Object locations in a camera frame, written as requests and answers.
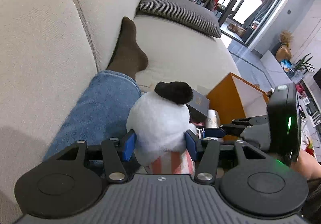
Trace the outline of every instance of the stuffed animal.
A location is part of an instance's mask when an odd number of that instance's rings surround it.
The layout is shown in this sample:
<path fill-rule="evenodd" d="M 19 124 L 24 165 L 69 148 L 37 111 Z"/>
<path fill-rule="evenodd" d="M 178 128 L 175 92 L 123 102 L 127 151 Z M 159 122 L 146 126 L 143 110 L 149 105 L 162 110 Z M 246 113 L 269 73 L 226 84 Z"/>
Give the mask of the stuffed animal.
<path fill-rule="evenodd" d="M 184 133 L 196 128 L 189 123 L 186 106 L 193 99 L 184 82 L 160 82 L 142 95 L 129 112 L 127 131 L 137 135 L 135 156 L 149 174 L 194 174 Z"/>

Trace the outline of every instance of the sofa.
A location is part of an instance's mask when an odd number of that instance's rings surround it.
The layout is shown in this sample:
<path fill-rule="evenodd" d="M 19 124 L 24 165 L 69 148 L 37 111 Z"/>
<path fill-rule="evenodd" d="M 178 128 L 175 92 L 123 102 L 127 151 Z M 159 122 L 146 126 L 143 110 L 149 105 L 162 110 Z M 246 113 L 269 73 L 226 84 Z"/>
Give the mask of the sofa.
<path fill-rule="evenodd" d="M 108 66 L 121 20 L 149 58 L 137 83 L 185 81 L 208 93 L 239 75 L 220 39 L 137 11 L 140 0 L 0 0 L 0 223 L 21 216 L 18 178 L 38 165 L 77 99 Z"/>

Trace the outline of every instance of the black plush ear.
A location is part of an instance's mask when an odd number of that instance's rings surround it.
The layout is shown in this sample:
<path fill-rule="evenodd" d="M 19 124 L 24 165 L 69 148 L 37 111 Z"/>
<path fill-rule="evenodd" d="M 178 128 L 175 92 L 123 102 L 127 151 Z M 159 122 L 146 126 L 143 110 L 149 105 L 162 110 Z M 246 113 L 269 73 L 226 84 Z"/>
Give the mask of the black plush ear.
<path fill-rule="evenodd" d="M 176 104 L 187 104 L 193 100 L 192 88 L 184 82 L 159 82 L 154 90 L 159 96 Z"/>

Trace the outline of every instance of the wall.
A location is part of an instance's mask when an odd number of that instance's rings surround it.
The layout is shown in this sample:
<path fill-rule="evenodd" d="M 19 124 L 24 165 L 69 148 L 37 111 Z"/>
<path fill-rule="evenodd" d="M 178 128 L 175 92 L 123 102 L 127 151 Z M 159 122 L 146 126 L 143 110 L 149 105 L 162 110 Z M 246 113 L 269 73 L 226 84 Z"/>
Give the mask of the wall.
<path fill-rule="evenodd" d="M 314 74 L 321 69 L 321 0 L 315 0 L 293 32 L 291 44 L 291 62 L 299 61 L 303 56 L 311 53 L 309 61 L 315 68 L 313 73 L 306 73 L 304 82 L 310 87 L 315 99 L 321 105 L 321 90 L 313 79 Z"/>
<path fill-rule="evenodd" d="M 287 29 L 293 32 L 311 8 L 313 2 L 314 0 L 288 0 L 283 10 L 268 28 L 262 39 L 255 45 L 254 49 L 261 54 L 271 50 L 278 42 L 281 31 Z"/>

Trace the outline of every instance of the brown sock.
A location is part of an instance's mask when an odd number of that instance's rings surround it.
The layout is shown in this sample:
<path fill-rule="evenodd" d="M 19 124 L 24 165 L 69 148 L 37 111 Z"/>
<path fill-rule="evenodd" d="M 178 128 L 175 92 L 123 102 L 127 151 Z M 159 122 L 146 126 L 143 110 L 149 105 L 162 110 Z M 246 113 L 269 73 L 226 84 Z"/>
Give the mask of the brown sock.
<path fill-rule="evenodd" d="M 136 26 L 125 16 L 121 23 L 114 57 L 107 70 L 123 73 L 136 80 L 136 73 L 145 70 L 147 66 L 148 58 L 136 43 Z"/>

